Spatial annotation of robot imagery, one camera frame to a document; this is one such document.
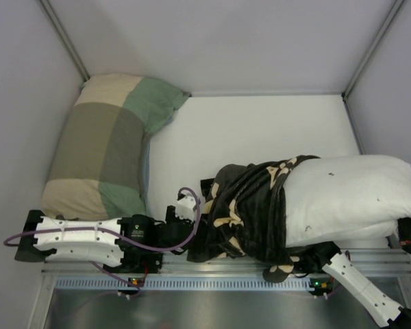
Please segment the white pillow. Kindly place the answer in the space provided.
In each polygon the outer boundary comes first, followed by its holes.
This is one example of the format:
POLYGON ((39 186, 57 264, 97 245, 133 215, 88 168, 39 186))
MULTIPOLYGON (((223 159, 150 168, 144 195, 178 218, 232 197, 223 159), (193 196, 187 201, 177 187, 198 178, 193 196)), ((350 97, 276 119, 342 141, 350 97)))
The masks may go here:
POLYGON ((286 247, 387 237, 411 219, 411 165, 391 156, 306 160, 284 192, 286 247))

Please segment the black floral plush pillowcase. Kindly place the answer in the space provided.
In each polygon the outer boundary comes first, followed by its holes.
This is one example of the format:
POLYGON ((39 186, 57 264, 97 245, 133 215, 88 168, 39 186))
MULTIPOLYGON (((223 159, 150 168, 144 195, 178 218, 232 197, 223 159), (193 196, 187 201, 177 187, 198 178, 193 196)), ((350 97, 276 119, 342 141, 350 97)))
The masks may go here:
POLYGON ((310 156, 261 164, 228 164, 210 185, 187 260, 248 256, 267 268, 265 281, 285 281, 294 269, 286 248, 286 193, 293 170, 310 156))

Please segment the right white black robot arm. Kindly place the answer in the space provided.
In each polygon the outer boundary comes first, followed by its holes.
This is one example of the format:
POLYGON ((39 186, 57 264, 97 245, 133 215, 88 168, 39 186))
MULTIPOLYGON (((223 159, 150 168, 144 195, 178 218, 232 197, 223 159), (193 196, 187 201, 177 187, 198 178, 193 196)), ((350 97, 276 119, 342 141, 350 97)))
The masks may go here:
MULTIPOLYGON (((397 221, 399 244, 411 254, 411 219, 397 221)), ((411 328, 411 309, 390 299, 364 277, 333 242, 316 252, 321 269, 343 285, 366 309, 380 328, 411 328)))

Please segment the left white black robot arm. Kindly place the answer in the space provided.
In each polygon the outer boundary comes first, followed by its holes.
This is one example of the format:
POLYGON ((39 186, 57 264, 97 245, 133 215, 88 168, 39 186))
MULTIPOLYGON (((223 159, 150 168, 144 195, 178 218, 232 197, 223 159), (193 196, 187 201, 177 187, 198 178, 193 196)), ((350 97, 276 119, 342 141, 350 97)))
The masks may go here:
POLYGON ((133 215, 80 222, 32 210, 16 238, 14 258, 25 263, 94 262, 110 273, 157 273, 164 253, 188 249, 199 215, 198 206, 177 204, 167 207, 163 221, 133 215))

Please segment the green beige patchwork pillow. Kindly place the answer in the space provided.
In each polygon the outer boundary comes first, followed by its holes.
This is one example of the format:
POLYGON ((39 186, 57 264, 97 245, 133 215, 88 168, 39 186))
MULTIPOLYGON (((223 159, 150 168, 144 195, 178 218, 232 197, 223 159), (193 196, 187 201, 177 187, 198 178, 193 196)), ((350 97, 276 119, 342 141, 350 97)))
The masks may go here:
POLYGON ((150 139, 189 97, 151 77, 92 76, 62 130, 42 211, 51 218, 84 221, 146 214, 150 139))

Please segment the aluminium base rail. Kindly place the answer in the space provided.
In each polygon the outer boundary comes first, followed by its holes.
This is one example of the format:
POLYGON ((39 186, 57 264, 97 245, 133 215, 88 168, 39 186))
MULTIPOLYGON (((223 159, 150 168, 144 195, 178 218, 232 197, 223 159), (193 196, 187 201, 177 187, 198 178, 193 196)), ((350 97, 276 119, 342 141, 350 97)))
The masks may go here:
MULTIPOLYGON (((411 257, 400 249, 351 249, 352 265, 368 277, 411 276, 411 257)), ((205 263, 192 263, 184 255, 165 254, 160 274, 169 276, 256 276, 265 264, 250 258, 221 258, 205 263)), ((94 274, 90 263, 50 262, 42 266, 43 273, 79 275, 94 274)))

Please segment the right aluminium corner post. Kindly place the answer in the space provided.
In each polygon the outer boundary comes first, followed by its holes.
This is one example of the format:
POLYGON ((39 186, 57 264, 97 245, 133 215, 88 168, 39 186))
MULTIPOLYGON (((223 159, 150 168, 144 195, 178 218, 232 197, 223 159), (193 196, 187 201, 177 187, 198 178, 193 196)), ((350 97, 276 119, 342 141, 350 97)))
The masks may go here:
POLYGON ((352 94, 357 83, 360 81, 360 78, 364 74, 367 66, 370 64, 370 61, 373 59, 379 46, 383 42, 384 38, 388 34, 391 26, 396 21, 397 17, 400 15, 400 12, 403 10, 403 7, 408 3, 406 0, 395 0, 390 6, 388 13, 382 19, 382 22, 379 24, 375 35, 372 37, 369 46, 363 53, 363 56, 360 58, 358 65, 353 70, 352 76, 347 82, 347 85, 344 91, 341 94, 342 100, 344 102, 348 101, 348 98, 352 94))

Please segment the aluminium corner post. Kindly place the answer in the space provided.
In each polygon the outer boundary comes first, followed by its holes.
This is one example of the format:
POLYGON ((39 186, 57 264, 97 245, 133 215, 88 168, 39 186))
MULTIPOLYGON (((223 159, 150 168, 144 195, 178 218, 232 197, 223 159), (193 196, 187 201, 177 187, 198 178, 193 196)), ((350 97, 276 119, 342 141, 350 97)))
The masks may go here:
POLYGON ((60 20, 60 17, 56 13, 55 8, 52 6, 49 0, 37 0, 37 4, 40 6, 43 14, 46 16, 50 25, 52 26, 54 32, 58 36, 62 46, 67 52, 71 62, 79 73, 81 79, 86 82, 90 79, 88 70, 86 69, 84 62, 81 59, 81 56, 78 54, 71 37, 67 33, 63 23, 60 20))
POLYGON ((353 70, 352 76, 347 82, 347 85, 344 91, 341 94, 342 100, 344 102, 348 101, 348 98, 352 94, 357 83, 360 81, 360 78, 364 74, 367 66, 370 64, 370 61, 373 59, 379 46, 383 42, 384 38, 388 34, 391 26, 396 21, 397 17, 400 15, 400 12, 403 10, 403 7, 408 3, 406 0, 395 0, 390 6, 388 13, 382 19, 382 22, 379 24, 375 35, 372 37, 369 46, 363 53, 363 56, 360 58, 358 65, 353 70))

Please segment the left aluminium corner post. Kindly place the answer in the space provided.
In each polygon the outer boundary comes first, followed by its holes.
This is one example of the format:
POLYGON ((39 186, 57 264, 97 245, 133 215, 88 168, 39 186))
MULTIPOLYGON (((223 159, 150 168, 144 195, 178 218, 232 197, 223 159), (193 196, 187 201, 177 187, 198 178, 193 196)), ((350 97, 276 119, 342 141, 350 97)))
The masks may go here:
POLYGON ((54 32, 58 36, 62 46, 67 52, 71 62, 79 73, 81 79, 86 82, 90 79, 88 70, 86 69, 84 62, 81 59, 81 56, 78 54, 71 37, 67 33, 63 23, 60 20, 60 17, 56 13, 55 8, 52 6, 49 0, 37 0, 37 4, 40 6, 43 14, 46 16, 50 25, 52 26, 54 32))

